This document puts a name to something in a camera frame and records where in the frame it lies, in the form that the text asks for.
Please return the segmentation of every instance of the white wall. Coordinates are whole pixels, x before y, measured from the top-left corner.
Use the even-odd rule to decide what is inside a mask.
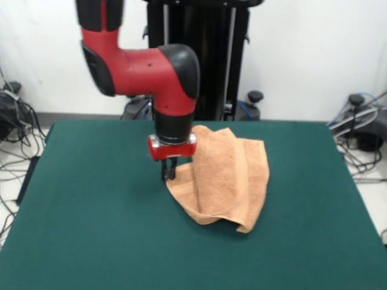
[[[387,1],[266,0],[251,9],[239,98],[260,89],[268,119],[329,120],[356,91],[387,88]],[[146,3],[126,0],[123,47],[145,48]],[[120,114],[80,50],[74,1],[0,0],[0,61],[39,112]]]

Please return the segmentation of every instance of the green table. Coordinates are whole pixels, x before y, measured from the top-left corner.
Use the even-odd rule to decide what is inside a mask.
[[[0,253],[0,288],[387,289],[387,252],[323,124],[204,124],[266,142],[250,234],[187,216],[148,154],[151,122],[60,122]]]

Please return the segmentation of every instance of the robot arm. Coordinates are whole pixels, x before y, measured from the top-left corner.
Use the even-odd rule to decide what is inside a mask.
[[[152,95],[156,135],[148,139],[151,156],[157,160],[190,156],[195,150],[190,132],[200,86],[197,56],[179,44],[119,48],[123,2],[76,0],[83,53],[94,83],[109,96]]]

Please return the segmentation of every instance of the towel fold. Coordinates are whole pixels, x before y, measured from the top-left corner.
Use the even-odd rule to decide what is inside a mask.
[[[263,141],[239,139],[227,128],[195,126],[192,162],[177,167],[167,187],[198,224],[227,219],[249,233],[264,205],[269,167]]]

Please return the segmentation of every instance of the blue cable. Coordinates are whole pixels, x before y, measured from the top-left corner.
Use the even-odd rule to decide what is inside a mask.
[[[243,111],[246,113],[247,118],[249,121],[252,121],[252,116],[250,115],[249,110],[246,108],[245,104],[242,101],[238,101],[238,105],[243,109]]]
[[[340,112],[336,115],[336,117],[334,117],[333,120],[330,121],[330,122],[327,124],[327,126],[331,126],[331,125],[334,124],[334,122],[336,122],[336,120],[341,116],[341,114],[343,114],[343,112],[344,112],[346,106],[348,105],[348,102],[349,102],[349,101],[346,101],[346,102],[345,102],[343,108],[342,108],[342,109],[340,110]]]
[[[358,95],[366,95],[366,96],[368,96],[368,97],[371,97],[371,98],[379,105],[379,102],[377,101],[377,99],[375,98],[375,96],[372,95],[372,94],[370,94],[370,93],[368,93],[368,92],[357,92],[356,94],[358,94]],[[346,101],[346,102],[345,102],[343,108],[340,110],[340,112],[337,114],[337,116],[334,117],[333,120],[330,121],[330,122],[327,124],[327,126],[331,126],[331,125],[334,124],[334,122],[336,122],[336,120],[341,116],[341,114],[343,114],[343,111],[344,111],[344,109],[346,108],[346,106],[348,105],[348,103],[349,103],[349,101]]]
[[[379,105],[379,102],[378,100],[376,99],[376,97],[368,92],[357,92],[356,94],[359,94],[359,95],[366,95],[370,98],[372,98],[378,105]]]
[[[146,118],[146,110],[148,110],[148,107],[149,107],[149,105],[147,104],[145,107],[144,107],[144,113],[143,113],[143,115],[141,116],[141,120],[145,120],[145,118]]]

